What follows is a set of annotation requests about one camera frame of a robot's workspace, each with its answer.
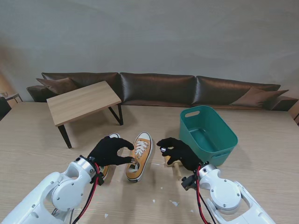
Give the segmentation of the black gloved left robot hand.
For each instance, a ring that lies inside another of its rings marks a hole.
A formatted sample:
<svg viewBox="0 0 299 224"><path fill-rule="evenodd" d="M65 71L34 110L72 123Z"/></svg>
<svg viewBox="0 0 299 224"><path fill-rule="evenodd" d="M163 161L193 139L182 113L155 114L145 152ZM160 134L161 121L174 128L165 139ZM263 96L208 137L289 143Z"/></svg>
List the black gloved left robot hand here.
<svg viewBox="0 0 299 224"><path fill-rule="evenodd" d="M94 162L101 167L108 165L118 166L134 162L135 159L133 157L121 157L118 155L118 151L124 147L131 151L134 149L133 144L125 139L106 136L100 140L87 158L93 157Z"/></svg>

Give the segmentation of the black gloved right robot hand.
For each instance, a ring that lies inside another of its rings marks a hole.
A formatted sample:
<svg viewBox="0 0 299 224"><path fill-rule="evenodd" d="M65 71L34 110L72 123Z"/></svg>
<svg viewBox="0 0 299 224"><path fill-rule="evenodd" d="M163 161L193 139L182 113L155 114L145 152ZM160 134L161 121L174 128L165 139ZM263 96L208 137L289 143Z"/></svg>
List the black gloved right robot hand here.
<svg viewBox="0 0 299 224"><path fill-rule="evenodd" d="M169 137L161 139L157 145L160 148L166 148L166 151L162 152L162 156L169 156L167 161L169 166L175 161L180 161L187 170L194 171L199 165L203 164L203 161L193 150L181 140Z"/></svg>

